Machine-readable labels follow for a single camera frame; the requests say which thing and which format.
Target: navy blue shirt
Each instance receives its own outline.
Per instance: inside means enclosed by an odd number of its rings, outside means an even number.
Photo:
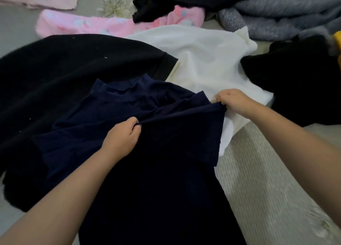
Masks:
[[[102,145],[117,123],[142,125],[133,151],[102,184],[79,230],[81,244],[245,244],[214,173],[226,108],[148,75],[97,80],[81,103],[34,142],[48,192]]]

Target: white fabric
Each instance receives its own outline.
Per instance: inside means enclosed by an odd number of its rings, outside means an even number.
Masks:
[[[209,100],[224,89],[240,89],[252,99],[267,104],[273,94],[254,85],[244,74],[240,59],[257,49],[244,27],[234,33],[193,26],[169,25],[139,32],[128,39],[148,43],[180,61],[167,81],[191,90],[204,91]],[[219,156],[232,136],[249,122],[227,111],[221,136]]]

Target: gray fabric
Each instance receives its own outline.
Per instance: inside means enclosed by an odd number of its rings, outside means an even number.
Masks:
[[[321,25],[333,34],[341,30],[340,17],[341,0],[247,0],[218,13],[225,30],[248,26],[252,39],[265,41],[288,40]]]

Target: gray carpet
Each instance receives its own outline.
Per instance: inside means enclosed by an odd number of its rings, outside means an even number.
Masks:
[[[125,0],[130,14],[131,1]],[[77,10],[70,13],[100,15],[102,2],[79,0]],[[0,57],[38,40],[34,26],[39,12],[25,7],[0,7]],[[222,29],[215,20],[205,22],[203,27]],[[268,51],[269,43],[258,43],[256,54]],[[312,125],[307,129],[341,148],[341,126]],[[233,137],[219,159],[216,174],[248,245],[341,243],[336,241],[340,234],[332,223],[312,203],[253,123]],[[0,235],[21,215],[0,199]]]

